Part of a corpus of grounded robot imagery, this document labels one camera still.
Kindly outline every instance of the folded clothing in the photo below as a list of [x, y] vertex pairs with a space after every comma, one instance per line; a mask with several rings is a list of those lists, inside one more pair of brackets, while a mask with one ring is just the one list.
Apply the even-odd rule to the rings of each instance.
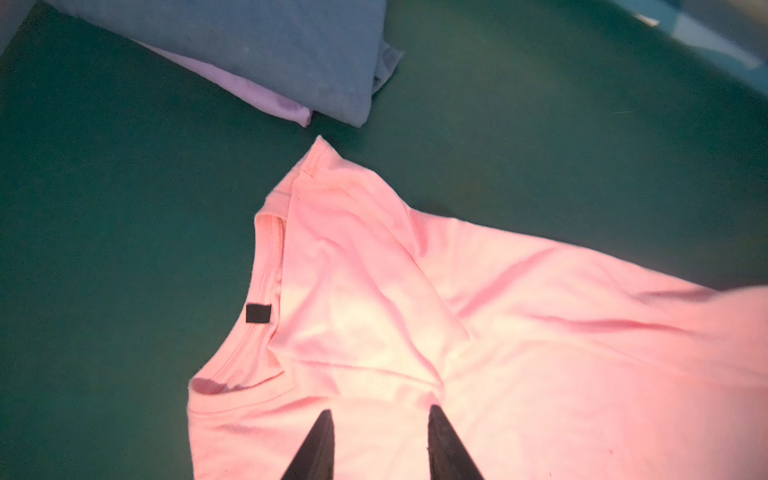
[[264, 113], [295, 121], [302, 127], [306, 127], [310, 124], [312, 111], [309, 108], [299, 105], [295, 101], [285, 98], [282, 95], [278, 95], [268, 88], [255, 84], [246, 78], [238, 77], [221, 68], [216, 68], [211, 64], [184, 57], [183, 55], [176, 55], [169, 51], [160, 50], [159, 48], [155, 48], [140, 41], [138, 44], [143, 45], [158, 55], [162, 55], [168, 60], [178, 63], [182, 67], [212, 81], [224, 90], [229, 91], [231, 94], [238, 97], [240, 100], [258, 108]]
[[277, 480], [331, 409], [335, 478], [426, 480], [432, 404], [488, 480], [768, 478], [766, 287], [418, 212], [322, 138], [255, 225], [195, 478]]
[[374, 84], [386, 81], [402, 57], [382, 39], [386, 0], [47, 1], [356, 127], [368, 118]]

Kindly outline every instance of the pink t-shirt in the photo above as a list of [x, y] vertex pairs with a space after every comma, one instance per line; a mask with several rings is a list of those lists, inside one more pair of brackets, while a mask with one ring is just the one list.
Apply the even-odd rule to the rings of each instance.
[[190, 382], [195, 478], [427, 479], [429, 406], [486, 480], [768, 478], [768, 288], [719, 293], [411, 209], [322, 138], [256, 215], [246, 308]]

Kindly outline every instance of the clothing tag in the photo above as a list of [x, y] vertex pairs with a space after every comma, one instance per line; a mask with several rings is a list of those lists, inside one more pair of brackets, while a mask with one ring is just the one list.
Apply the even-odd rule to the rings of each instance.
[[259, 303], [247, 303], [245, 306], [246, 323], [269, 323], [272, 315], [271, 305], [260, 305]]

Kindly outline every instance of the green mat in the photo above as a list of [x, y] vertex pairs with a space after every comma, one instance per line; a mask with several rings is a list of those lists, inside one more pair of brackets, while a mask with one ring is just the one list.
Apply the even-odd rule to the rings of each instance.
[[422, 210], [768, 283], [765, 98], [606, 2], [393, 1], [386, 36], [368, 124], [303, 130], [35, 6], [0, 58], [0, 479], [192, 475], [187, 380], [318, 134]]

